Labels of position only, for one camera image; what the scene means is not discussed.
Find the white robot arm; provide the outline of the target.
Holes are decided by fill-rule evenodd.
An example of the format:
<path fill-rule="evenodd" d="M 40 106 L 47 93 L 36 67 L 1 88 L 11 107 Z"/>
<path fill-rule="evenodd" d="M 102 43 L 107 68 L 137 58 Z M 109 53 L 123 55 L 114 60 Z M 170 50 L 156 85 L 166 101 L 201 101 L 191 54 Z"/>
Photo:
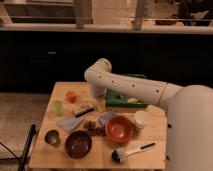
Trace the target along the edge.
<path fill-rule="evenodd" d="M 105 58 L 87 68 L 84 78 L 95 98 L 110 89 L 166 112 L 165 171 L 213 171 L 213 88 L 114 74 Z"/>

